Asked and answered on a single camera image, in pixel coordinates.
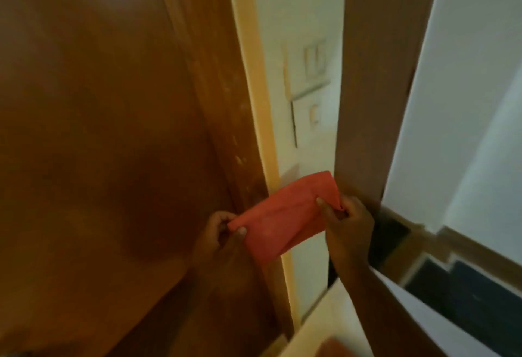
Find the person's right hand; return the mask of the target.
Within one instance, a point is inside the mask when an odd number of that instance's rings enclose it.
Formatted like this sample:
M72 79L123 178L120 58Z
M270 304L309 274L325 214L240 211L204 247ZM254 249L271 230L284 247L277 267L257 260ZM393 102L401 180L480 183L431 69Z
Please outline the person's right hand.
M357 197L341 196L339 222L325 222L330 259L338 277L349 281L356 273L369 268L369 247L374 219Z

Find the person's left hand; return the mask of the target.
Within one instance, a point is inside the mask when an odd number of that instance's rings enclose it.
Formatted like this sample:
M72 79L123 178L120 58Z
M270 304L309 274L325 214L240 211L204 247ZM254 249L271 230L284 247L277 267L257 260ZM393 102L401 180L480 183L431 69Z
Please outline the person's left hand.
M231 233L228 225L235 218L237 215L231 212L217 211L207 220L191 258L191 274L198 283L210 286L219 281L237 257L243 243L238 248L228 246Z

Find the red cloth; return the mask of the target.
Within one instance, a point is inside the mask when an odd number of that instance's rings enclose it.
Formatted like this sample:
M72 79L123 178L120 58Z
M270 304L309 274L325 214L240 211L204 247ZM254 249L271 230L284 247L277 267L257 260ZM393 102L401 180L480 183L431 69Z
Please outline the red cloth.
M254 261L266 265L325 231L318 197L334 210L342 210L339 190L329 171L304 176L284 186L232 220L228 229L233 232L245 228L247 250Z

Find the person's right forearm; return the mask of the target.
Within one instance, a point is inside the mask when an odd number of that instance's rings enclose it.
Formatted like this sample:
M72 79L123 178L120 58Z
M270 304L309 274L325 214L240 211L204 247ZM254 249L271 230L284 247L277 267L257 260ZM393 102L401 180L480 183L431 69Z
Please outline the person's right forearm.
M374 357L447 357L367 263L333 265Z

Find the person's left forearm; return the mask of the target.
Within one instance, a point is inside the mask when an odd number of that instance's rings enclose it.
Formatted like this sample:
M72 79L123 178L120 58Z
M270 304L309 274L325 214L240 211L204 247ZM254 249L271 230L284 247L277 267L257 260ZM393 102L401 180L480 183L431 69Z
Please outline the person's left forearm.
M277 337L257 280L216 288L176 336L168 357L259 357Z

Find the reddish brown object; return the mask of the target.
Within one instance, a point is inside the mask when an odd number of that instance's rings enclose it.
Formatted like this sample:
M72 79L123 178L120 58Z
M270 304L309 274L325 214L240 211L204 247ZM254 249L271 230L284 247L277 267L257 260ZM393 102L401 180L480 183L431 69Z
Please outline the reddish brown object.
M328 338L318 347L313 357L358 357L337 338Z

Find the brown wooden door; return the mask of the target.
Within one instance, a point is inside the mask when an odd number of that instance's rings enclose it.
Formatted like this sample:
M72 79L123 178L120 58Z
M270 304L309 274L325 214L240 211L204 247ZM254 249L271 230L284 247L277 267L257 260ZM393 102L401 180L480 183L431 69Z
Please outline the brown wooden door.
M252 104L231 0L0 0L1 357L168 357L207 219L268 197ZM294 335L280 258L234 280Z

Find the dark blue mat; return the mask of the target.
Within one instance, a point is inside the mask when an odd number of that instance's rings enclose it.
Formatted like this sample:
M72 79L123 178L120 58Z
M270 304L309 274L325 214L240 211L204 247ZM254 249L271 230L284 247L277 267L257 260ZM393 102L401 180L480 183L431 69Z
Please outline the dark blue mat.
M501 357L522 357L522 296L467 263L427 257L405 289Z

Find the white wall knob plate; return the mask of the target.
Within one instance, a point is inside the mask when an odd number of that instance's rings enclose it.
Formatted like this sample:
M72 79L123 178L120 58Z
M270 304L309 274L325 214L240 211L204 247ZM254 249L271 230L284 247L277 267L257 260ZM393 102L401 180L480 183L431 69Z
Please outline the white wall knob plate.
M291 102L297 137L311 136L322 128L322 100L302 97Z

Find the brown wooden door frame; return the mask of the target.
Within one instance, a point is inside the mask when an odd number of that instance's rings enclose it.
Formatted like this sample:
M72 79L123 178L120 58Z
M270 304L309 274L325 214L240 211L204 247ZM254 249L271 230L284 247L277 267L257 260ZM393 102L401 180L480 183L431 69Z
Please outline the brown wooden door frame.
M369 263L380 269L410 231L382 206L434 0L344 0L334 177L376 220Z

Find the white wall switch plate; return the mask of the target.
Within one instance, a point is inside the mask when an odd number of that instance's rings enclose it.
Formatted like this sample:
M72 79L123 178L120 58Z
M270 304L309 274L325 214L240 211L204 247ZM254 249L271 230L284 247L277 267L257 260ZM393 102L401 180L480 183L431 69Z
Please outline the white wall switch plate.
M282 44L284 88L290 102L330 82L324 39L308 44Z

